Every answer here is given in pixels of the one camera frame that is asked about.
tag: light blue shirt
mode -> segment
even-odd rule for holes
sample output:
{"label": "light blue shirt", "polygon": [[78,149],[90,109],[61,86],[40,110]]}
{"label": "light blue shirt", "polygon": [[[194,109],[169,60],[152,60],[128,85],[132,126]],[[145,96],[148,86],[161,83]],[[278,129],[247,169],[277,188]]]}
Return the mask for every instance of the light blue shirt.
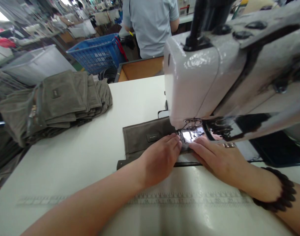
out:
{"label": "light blue shirt", "polygon": [[170,21],[178,17],[177,0],[123,2],[123,23],[134,29],[142,58],[163,55],[164,44],[172,35]]}

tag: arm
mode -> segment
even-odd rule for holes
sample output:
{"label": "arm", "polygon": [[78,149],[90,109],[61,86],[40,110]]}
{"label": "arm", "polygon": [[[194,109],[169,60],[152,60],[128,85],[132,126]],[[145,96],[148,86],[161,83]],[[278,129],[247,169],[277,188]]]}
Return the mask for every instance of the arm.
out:
{"label": "arm", "polygon": [[59,16],[60,20],[65,23],[67,26],[72,26],[73,23],[69,21],[68,19],[64,18],[63,16]]}
{"label": "arm", "polygon": [[133,32],[132,22],[131,22],[131,16],[130,16],[131,10],[130,10],[130,0],[125,0],[123,2],[123,24],[125,27],[125,30],[128,32]]}
{"label": "arm", "polygon": [[[224,148],[200,137],[189,145],[194,156],[223,182],[263,202],[275,202],[282,193],[280,180],[271,172],[248,163],[237,148]],[[300,235],[300,185],[294,183],[293,207],[276,215]]]}
{"label": "arm", "polygon": [[176,32],[179,25],[179,14],[177,0],[171,0],[170,3],[170,30]]}
{"label": "arm", "polygon": [[172,31],[172,33],[177,31],[178,25],[179,25],[179,18],[177,20],[170,21],[170,30]]}
{"label": "arm", "polygon": [[136,161],[58,204],[22,236],[96,235],[126,202],[170,174],[182,146],[179,140],[176,134],[160,139]]}

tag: work table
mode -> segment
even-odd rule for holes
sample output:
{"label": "work table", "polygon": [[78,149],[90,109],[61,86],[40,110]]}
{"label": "work table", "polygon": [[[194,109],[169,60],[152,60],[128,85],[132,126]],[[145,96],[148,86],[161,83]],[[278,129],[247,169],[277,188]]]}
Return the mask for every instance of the work table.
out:
{"label": "work table", "polygon": [[[125,159],[122,128],[157,119],[164,110],[164,76],[110,84],[113,107],[78,128],[33,145],[0,190],[0,235],[20,235],[52,205],[116,171]],[[300,184],[300,167],[280,169]],[[178,167],[146,193],[237,193],[204,167]],[[102,235],[292,235],[256,205],[122,208]]]}

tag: stack of fabric pouches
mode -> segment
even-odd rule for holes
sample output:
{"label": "stack of fabric pouches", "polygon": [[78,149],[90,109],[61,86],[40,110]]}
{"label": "stack of fabric pouches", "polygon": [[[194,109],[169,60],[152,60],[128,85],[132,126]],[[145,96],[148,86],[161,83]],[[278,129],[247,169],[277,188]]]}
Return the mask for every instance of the stack of fabric pouches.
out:
{"label": "stack of fabric pouches", "polygon": [[0,102],[5,130],[21,147],[51,138],[105,113],[112,106],[106,81],[71,70],[44,79],[35,88]]}

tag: cable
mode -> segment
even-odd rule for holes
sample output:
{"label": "cable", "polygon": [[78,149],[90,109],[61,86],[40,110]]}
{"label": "cable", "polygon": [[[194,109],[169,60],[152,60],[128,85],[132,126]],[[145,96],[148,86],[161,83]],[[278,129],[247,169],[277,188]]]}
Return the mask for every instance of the cable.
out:
{"label": "cable", "polygon": [[114,83],[117,75],[117,69],[115,68],[107,68],[98,73],[99,80],[107,79],[107,83]]}

